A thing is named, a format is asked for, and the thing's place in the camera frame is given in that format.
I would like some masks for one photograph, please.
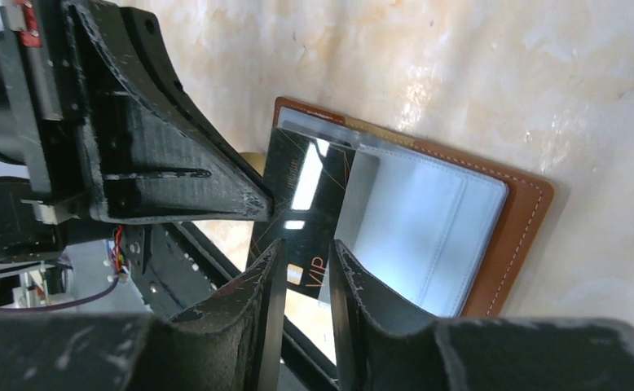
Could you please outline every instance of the brown leather wallet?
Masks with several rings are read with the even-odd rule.
[[[553,201],[554,188],[549,182],[468,152],[396,133],[365,121],[288,98],[276,99],[274,127],[278,125],[281,108],[291,108],[343,125],[351,130],[372,134],[391,143],[489,175],[506,183],[509,194],[461,315],[478,317],[497,316],[500,313]]]

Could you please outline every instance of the floor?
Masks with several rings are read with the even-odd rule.
[[[505,316],[634,324],[634,1],[123,1],[240,151],[285,95],[541,174],[557,199]],[[251,223],[200,224],[244,264]],[[328,309],[287,311],[333,357]]]

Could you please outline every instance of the purple cable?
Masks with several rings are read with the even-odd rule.
[[[116,267],[117,267],[116,264],[113,263],[113,271],[117,275]],[[110,292],[113,292],[113,289],[115,289],[117,285],[118,285],[118,278],[115,278],[113,280],[113,282],[111,283],[110,287],[104,289],[102,292],[96,293],[95,295],[92,295],[92,296],[89,296],[89,297],[85,297],[83,299],[70,301],[69,303],[48,305],[48,306],[45,306],[45,307],[0,308],[0,312],[6,313],[6,314],[9,314],[9,313],[12,313],[12,314],[39,314],[39,313],[42,313],[42,312],[65,310],[67,308],[72,308],[72,307],[76,307],[78,305],[82,305],[82,304],[86,304],[86,303],[91,303],[92,301],[96,301],[96,300],[100,299],[101,297],[104,297],[104,296],[108,295]]]

